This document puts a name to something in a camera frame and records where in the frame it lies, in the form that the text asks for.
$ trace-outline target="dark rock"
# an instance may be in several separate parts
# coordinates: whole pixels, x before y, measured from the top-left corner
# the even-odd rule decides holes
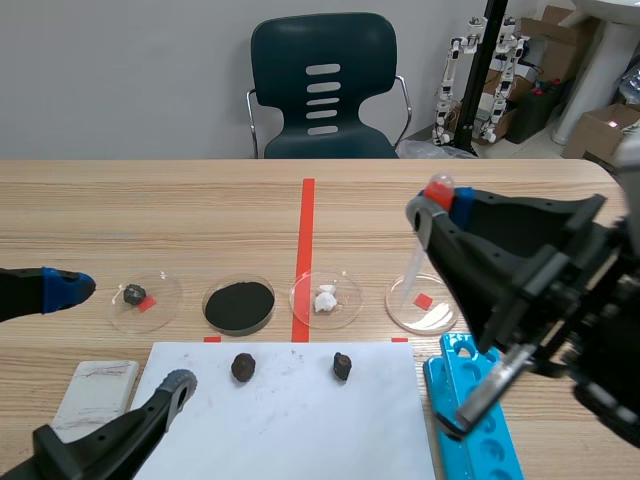
[[[349,378],[349,372],[351,372],[351,359],[340,352],[336,353],[333,357],[333,373],[340,380],[346,382]]]
[[[140,305],[142,301],[146,298],[147,292],[145,292],[144,288],[140,285],[135,285],[133,283],[127,285],[127,288],[124,289],[124,293],[122,294],[125,303],[129,305]]]
[[[231,373],[239,382],[245,383],[256,371],[256,361],[248,353],[241,353],[231,364]]]

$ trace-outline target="blue tube holder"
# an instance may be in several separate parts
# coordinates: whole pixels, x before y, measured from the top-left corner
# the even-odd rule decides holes
[[[443,335],[440,348],[442,356],[425,362],[424,375],[433,410],[453,421],[456,409],[499,361],[500,353],[492,348],[479,354],[473,336],[462,333]],[[524,479],[500,404],[464,441],[442,431],[437,436],[447,480]]]

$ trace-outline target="black powder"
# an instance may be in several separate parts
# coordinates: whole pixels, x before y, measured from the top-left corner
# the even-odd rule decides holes
[[[204,316],[217,330],[228,335],[250,335],[269,321],[275,298],[257,282],[234,283],[216,290],[207,301]]]

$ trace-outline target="petri dish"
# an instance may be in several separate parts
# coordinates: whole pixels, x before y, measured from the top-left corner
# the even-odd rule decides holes
[[[253,274],[235,274],[218,280],[202,299],[202,313],[216,332],[233,337],[262,329],[275,311],[271,284]]]
[[[315,310],[321,285],[333,285],[337,305],[329,312]],[[353,322],[362,310],[362,289],[347,272],[311,272],[300,275],[289,291],[291,310],[311,328],[336,329]]]
[[[416,335],[441,335],[460,318],[460,309],[449,289],[436,275],[418,273],[405,296],[404,276],[397,278],[385,297],[387,313],[405,330]]]
[[[138,292],[136,305],[129,298],[131,288]],[[109,302],[109,320],[122,332],[147,333],[169,323],[181,306],[182,286],[177,278],[164,271],[141,272],[118,286]]]

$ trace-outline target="chair metal leg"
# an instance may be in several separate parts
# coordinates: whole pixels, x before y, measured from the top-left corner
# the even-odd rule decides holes
[[[411,117],[413,116],[413,109],[411,108],[411,101],[409,100],[409,92],[407,90],[407,84],[404,82],[404,78],[400,75],[396,75],[396,80],[400,81],[400,85],[402,86],[402,93],[404,94],[404,101],[407,104],[407,124],[404,126],[400,137],[398,137],[398,141],[393,145],[394,148],[398,148],[398,144],[405,133],[407,133],[407,129],[409,128],[409,124],[411,123]]]
[[[253,111],[251,110],[251,95],[254,93],[256,93],[255,88],[247,92],[247,109],[249,110],[249,123],[251,126],[251,137],[253,138],[253,158],[258,158],[258,137],[256,135],[256,124],[253,121]]]

